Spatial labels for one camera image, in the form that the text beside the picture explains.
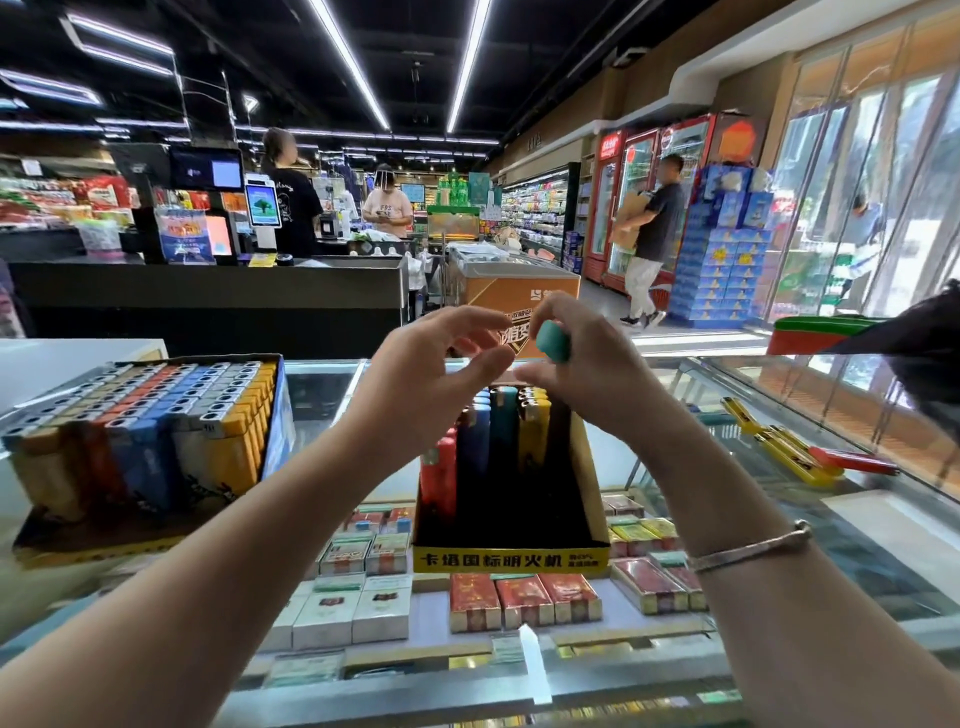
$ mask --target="white cigarette pack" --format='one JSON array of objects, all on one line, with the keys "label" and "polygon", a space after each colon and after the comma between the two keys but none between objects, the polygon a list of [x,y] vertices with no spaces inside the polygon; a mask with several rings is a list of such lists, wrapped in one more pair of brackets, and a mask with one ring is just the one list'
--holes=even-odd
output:
[{"label": "white cigarette pack", "polygon": [[412,574],[368,577],[353,614],[353,643],[406,640],[413,584]]},{"label": "white cigarette pack", "polygon": [[346,647],[352,640],[353,613],[364,585],[362,574],[316,579],[294,622],[296,650]]},{"label": "white cigarette pack", "polygon": [[277,652],[279,650],[290,650],[294,647],[294,622],[300,615],[300,610],[306,604],[307,596],[292,594],[287,599],[287,604],[280,610],[280,614],[274,620],[274,626],[270,628],[266,639],[260,645],[261,652]]}]

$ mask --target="product display stack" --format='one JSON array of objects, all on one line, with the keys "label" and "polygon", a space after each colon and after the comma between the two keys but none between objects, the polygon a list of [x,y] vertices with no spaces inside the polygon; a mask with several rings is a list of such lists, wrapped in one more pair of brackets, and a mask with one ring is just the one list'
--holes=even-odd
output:
[{"label": "product display stack", "polygon": [[770,175],[749,167],[704,169],[687,214],[670,296],[671,317],[695,328],[738,328],[751,316],[774,196]]}]

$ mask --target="ceiling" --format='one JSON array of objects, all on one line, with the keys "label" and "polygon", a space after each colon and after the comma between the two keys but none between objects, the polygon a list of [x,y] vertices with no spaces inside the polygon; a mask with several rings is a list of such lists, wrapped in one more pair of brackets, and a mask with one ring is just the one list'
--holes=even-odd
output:
[{"label": "ceiling", "polygon": [[[474,0],[326,2],[366,73],[390,133],[443,137]],[[510,141],[593,76],[611,53],[656,46],[713,2],[493,0],[452,136]],[[185,87],[195,97],[187,105],[191,122],[196,117],[208,128],[223,122],[225,117],[210,105],[215,100],[202,98],[204,86],[216,81],[223,68],[238,124],[385,132],[309,0],[0,0],[0,67],[86,85],[104,100],[102,108],[92,109],[16,94],[0,85],[0,95],[19,96],[30,106],[0,111],[0,122],[183,117],[176,77],[89,56],[60,22],[67,10],[172,46],[178,72],[191,79]],[[83,29],[78,35],[89,39]],[[259,102],[249,120],[243,93]],[[134,137],[143,134],[132,130]],[[351,143],[335,135],[306,141],[329,150],[371,147],[370,163],[396,156],[379,151],[387,148],[490,156],[501,148],[411,139],[386,143],[383,138]],[[479,156],[466,159],[484,162]]]}]

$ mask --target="white pants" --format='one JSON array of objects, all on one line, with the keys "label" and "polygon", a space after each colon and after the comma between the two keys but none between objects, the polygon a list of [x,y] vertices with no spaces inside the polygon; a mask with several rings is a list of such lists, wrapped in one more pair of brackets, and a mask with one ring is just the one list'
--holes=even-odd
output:
[{"label": "white pants", "polygon": [[657,306],[650,298],[650,286],[657,279],[657,273],[660,272],[662,265],[642,257],[634,257],[630,261],[630,265],[627,266],[627,275],[624,277],[624,284],[630,295],[630,318],[639,318],[640,314],[653,316],[657,313]]}]

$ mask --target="red sign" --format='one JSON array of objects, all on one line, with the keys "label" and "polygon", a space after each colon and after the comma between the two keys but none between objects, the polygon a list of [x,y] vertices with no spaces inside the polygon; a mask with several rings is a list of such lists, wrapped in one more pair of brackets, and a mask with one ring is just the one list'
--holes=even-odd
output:
[{"label": "red sign", "polygon": [[608,134],[600,142],[600,158],[609,159],[616,157],[620,151],[620,132]]}]

